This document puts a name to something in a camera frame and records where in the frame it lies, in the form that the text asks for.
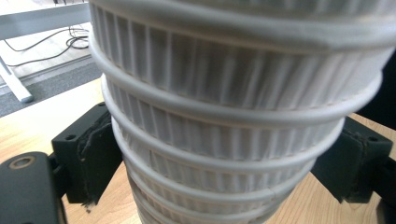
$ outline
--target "black cable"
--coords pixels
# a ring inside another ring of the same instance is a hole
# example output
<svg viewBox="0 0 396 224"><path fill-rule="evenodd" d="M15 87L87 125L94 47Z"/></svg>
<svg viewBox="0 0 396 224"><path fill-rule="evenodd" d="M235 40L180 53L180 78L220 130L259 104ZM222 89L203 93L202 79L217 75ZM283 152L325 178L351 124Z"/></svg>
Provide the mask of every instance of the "black cable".
<svg viewBox="0 0 396 224"><path fill-rule="evenodd" d="M37 45L41 44L42 42L44 42L45 40L47 40L47 39L49 39L49 38L51 38L51 37L53 37L53 36L55 36L55 35L57 35L57 34L59 34L59 33L61 33L61 32L68 31L68 30L69 30L69 29L64 29L64 30L55 32L54 34L45 37L44 39L38 41L37 43L33 44L32 46L27 47L26 49L14 49L14 48L11 47L11 45L8 44L8 42L7 42L6 40L4 40L4 42L6 42L6 44L7 44L12 50L14 50L14 51L16 51L16 52L21 52L21 51L26 51L26 50L28 50L28 49L32 49L32 48L34 48L35 46L37 46Z"/></svg>
<svg viewBox="0 0 396 224"><path fill-rule="evenodd" d="M69 28L66 29L66 30L62 30L62 32L63 32L63 31L69 31L69 34L71 35L71 30L83 30L83 31L86 31L86 30L84 30L84 29L75 29L75 28L71 29L71 28L69 27ZM88 45L87 45L87 46L84 46L84 47L77 47L77 46L74 46L74 44L75 44L77 41L79 41L79 40L86 41L86 38L88 38L87 35L82 35L82 36L72 35L72 37L69 38L69 39L66 41L66 46L67 46L67 48L66 48L65 50L63 50L61 53L57 54L57 55L54 55L54 56L51 56L51 57L48 57L48 58L32 60L32 61L28 61L28 62L24 62L24 63L7 64L7 66L9 66L9 67L18 67L18 66L21 66L21 65L24 65L24 64L27 64L27 63L36 63L36 62L46 61L46 60L53 59L53 58L56 58L56 57L61 56L62 54L64 54L65 52L67 52L67 51L68 51L69 49L71 49L71 48L73 48L73 49L87 49L87 48L89 47ZM48 39L48 37L45 38L45 39L43 39L43 40L41 40L41 41L39 41L38 43L34 44L33 46L31 46L31 47L29 47L29 48L27 48L27 49L30 49L30 48L36 46L37 44L41 43L42 41L44 41L44 40L46 40L46 39Z"/></svg>
<svg viewBox="0 0 396 224"><path fill-rule="evenodd" d="M18 66L21 66L21 65L24 65L24 64L27 64L27 63L37 63L37 62L41 62L41 61L45 61L45 60L49 60L49 59L53 59L53 58L59 57L59 56L63 55L65 52L67 52L67 50L70 49L72 47L73 43L76 42L76 41L77 41L77 39L74 39L72 41L71 45L67 46L67 49L65 49L64 51L62 51L61 53L59 53L59 54L57 54L55 56L51 56L51 57L43 58L43 59L32 60L32 61L28 61L28 62L24 62L24 63L7 64L7 66L9 66L9 67L18 67Z"/></svg>

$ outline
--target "gray carpet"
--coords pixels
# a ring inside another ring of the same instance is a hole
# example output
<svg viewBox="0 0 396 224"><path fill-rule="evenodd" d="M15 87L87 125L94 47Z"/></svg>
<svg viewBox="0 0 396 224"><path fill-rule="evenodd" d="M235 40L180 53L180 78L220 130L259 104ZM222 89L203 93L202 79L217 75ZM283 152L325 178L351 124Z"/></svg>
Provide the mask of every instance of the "gray carpet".
<svg viewBox="0 0 396 224"><path fill-rule="evenodd" d="M34 96L35 99L33 102L22 104L12 92L6 90L7 93L0 95L0 118L97 79L101 74L102 72L93 62L92 58L88 57L78 62L52 68L49 71L44 71L41 72L41 74L28 77L22 80L22 83Z"/></svg>

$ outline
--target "wooden table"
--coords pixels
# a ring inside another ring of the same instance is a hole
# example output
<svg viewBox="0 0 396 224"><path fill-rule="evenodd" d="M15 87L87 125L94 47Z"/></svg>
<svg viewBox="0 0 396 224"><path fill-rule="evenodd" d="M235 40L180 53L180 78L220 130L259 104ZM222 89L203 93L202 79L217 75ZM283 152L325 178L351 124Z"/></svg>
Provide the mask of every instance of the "wooden table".
<svg viewBox="0 0 396 224"><path fill-rule="evenodd" d="M0 118L0 163L28 151L50 154L51 139L102 101L98 79ZM352 117L396 142L395 131L357 115ZM395 148L392 158L396 158ZM141 223L124 165L114 175L99 204L89 208L90 213L80 204L69 204L65 197L63 200L70 224ZM375 194L368 204L340 204L309 174L267 224L381 223L376 216L378 202Z"/></svg>

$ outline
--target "round hole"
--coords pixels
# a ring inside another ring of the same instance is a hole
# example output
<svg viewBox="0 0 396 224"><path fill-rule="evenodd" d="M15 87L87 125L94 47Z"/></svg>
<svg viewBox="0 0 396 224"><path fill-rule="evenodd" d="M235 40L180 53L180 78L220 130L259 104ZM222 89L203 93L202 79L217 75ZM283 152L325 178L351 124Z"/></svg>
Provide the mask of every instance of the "round hole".
<svg viewBox="0 0 396 224"><path fill-rule="evenodd" d="M65 140L70 141L73 140L76 136L74 134L69 134L66 136Z"/></svg>
<svg viewBox="0 0 396 224"><path fill-rule="evenodd" d="M376 137L370 136L368 139L369 139L369 141L372 141L372 142L378 142L378 138L376 138Z"/></svg>
<svg viewBox="0 0 396 224"><path fill-rule="evenodd" d="M26 156L26 157L21 157L13 161L10 165L9 168L13 170L18 170L21 168L25 168L29 165L31 165L33 162L35 162L35 157L33 156Z"/></svg>

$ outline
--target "metal table leg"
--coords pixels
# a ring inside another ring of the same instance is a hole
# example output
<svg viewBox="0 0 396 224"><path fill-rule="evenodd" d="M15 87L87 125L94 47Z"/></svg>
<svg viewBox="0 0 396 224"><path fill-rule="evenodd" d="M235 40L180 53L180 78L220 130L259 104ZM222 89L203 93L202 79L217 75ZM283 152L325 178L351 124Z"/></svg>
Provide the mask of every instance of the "metal table leg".
<svg viewBox="0 0 396 224"><path fill-rule="evenodd" d="M0 64L0 76L7 83L14 95L18 98L18 100L22 103L32 102L32 94L28 90L26 90L26 88L22 85L21 81L14 75L14 73L10 69L8 69L1 56Z"/></svg>

